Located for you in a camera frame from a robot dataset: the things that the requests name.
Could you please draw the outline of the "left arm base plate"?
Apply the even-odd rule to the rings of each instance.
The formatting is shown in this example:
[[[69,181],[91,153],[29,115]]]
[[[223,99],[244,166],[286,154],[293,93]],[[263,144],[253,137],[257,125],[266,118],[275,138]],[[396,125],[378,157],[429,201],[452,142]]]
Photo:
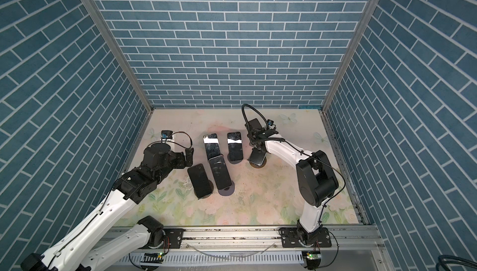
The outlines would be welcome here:
[[[146,245],[140,247],[140,249],[164,251],[179,249],[184,233],[185,230],[181,228],[166,228],[162,232],[156,231],[150,235]]]

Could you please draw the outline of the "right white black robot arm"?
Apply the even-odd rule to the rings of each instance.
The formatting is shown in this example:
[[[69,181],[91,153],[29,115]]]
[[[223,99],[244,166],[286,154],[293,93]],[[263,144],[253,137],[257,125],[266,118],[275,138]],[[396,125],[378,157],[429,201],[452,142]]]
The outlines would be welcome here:
[[[267,121],[265,127],[258,119],[246,120],[245,128],[252,147],[248,159],[252,167],[263,167],[267,155],[271,154],[296,169],[299,192],[305,201],[303,213],[297,223],[297,236],[305,246],[314,244],[322,227],[324,208],[339,187],[327,155],[320,150],[308,154],[288,142],[272,126],[271,120]]]

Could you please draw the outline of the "purple-edged phone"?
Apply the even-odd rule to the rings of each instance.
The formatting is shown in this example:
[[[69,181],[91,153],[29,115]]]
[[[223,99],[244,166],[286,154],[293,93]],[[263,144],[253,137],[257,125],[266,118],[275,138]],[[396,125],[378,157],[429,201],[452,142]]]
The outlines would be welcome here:
[[[227,170],[227,165],[223,155],[210,159],[209,165],[218,190],[231,186],[231,176]]]

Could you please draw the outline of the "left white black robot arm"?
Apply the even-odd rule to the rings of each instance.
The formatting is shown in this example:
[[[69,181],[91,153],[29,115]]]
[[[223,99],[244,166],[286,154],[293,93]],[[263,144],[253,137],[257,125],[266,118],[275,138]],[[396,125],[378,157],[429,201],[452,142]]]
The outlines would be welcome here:
[[[69,234],[42,254],[32,253],[21,262],[24,271],[104,271],[140,249],[167,249],[164,226],[151,216],[142,218],[119,237],[98,246],[98,241],[126,213],[156,190],[169,173],[193,164],[194,149],[171,150],[173,141],[154,142],[144,150],[141,164],[123,174],[105,199]]]

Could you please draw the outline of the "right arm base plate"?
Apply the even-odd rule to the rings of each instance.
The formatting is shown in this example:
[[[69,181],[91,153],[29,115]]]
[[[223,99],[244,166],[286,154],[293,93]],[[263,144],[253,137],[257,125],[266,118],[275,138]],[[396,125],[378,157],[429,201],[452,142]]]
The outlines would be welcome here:
[[[312,233],[301,227],[281,227],[278,229],[283,248],[316,247],[329,248],[332,246],[329,231],[320,227]]]

